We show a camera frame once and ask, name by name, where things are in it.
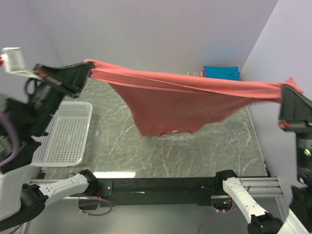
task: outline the laundry basket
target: laundry basket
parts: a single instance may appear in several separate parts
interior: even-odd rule
[[[60,104],[46,132],[34,137],[41,146],[31,165],[37,167],[75,166],[82,161],[92,115],[89,102],[64,101]]]

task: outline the gray floor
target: gray floor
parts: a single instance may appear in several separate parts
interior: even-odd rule
[[[127,105],[107,83],[89,79],[76,100],[93,105],[82,163],[49,168],[45,178],[62,179],[82,169],[98,177],[214,176],[224,169],[267,175],[247,107],[195,134],[142,137]]]
[[[275,198],[256,200],[273,216],[280,217]],[[101,208],[93,213],[105,212]],[[25,234],[196,234],[199,225],[215,211],[209,206],[117,206],[100,217],[79,213],[78,202],[61,200],[31,221]],[[247,222],[237,211],[213,220],[200,234],[247,234]]]

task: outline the perforated basket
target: perforated basket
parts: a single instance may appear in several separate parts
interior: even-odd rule
[[[79,164],[88,137],[92,108],[89,102],[62,102],[46,129],[49,135],[34,137],[41,146],[35,151],[31,165],[67,167]]]

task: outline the cable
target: cable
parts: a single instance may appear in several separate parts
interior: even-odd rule
[[[21,228],[21,226],[23,226],[22,224],[18,225],[13,231],[11,231],[9,234],[14,234],[18,229]]]
[[[225,213],[223,214],[219,214],[217,216],[214,216],[214,217],[211,217],[211,218],[208,218],[206,221],[204,221],[200,226],[199,228],[197,229],[197,233],[196,234],[199,234],[201,232],[201,230],[207,225],[207,223],[210,223],[211,221],[217,219],[217,218],[220,218],[222,216],[225,216],[225,215],[228,215],[228,214],[231,214],[231,213],[234,213],[236,211],[238,211],[239,208],[238,207],[235,207],[234,209],[232,210],[229,210],[229,211],[226,211]]]
[[[80,210],[82,213],[84,213],[86,215],[89,215],[89,216],[103,216],[103,215],[107,215],[110,211],[112,211],[112,209],[114,207],[114,205],[110,201],[102,199],[102,198],[97,198],[97,197],[93,197],[93,196],[86,196],[86,195],[83,195],[83,194],[78,194],[78,196],[86,197],[86,198],[92,199],[92,200],[102,201],[102,202],[105,202],[105,203],[110,205],[109,210],[104,212],[104,213],[102,213],[102,214],[91,214],[91,213],[88,213],[86,211]]]
[[[19,140],[19,136],[18,136],[18,133],[17,133],[15,127],[13,126],[9,117],[5,113],[3,113],[3,110],[0,113],[0,124],[3,126],[5,131],[8,133],[10,141],[12,142],[12,145],[13,145],[13,151],[12,151],[11,155],[8,158],[6,158],[4,161],[0,162],[0,168],[1,168],[5,164],[9,163],[10,161],[12,161],[16,157],[16,155],[18,154],[19,149],[20,149],[20,140]]]

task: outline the green led light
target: green led light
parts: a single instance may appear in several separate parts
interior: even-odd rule
[[[308,150],[308,149],[305,149],[305,150],[304,150],[304,154],[305,154],[306,156],[311,156],[311,152],[310,152],[310,150]]]
[[[304,184],[304,179],[302,177],[299,177],[299,182]]]

